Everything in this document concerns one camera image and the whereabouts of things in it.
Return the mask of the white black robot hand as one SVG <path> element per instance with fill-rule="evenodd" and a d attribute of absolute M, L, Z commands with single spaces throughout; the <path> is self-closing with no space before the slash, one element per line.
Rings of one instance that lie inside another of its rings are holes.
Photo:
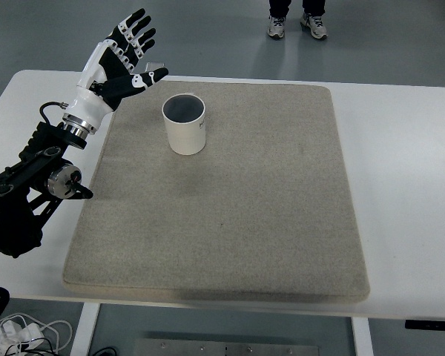
<path fill-rule="evenodd" d="M 135 67 L 155 45 L 156 30 L 143 8 L 130 14 L 97 44 L 76 85 L 76 98 L 65 109 L 64 129 L 85 138 L 116 111 L 124 98 L 149 89 L 168 75 L 162 65 L 136 73 Z"/>

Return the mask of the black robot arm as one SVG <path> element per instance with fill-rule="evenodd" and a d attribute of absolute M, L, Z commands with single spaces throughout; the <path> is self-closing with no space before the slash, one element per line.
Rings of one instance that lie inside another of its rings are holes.
<path fill-rule="evenodd" d="M 82 173 L 63 155 L 83 149 L 87 134 L 74 122 L 51 125 L 45 115 L 19 162 L 0 173 L 0 253 L 17 258 L 42 244 L 42 229 L 64 200 L 88 200 L 93 192 L 81 184 Z"/>

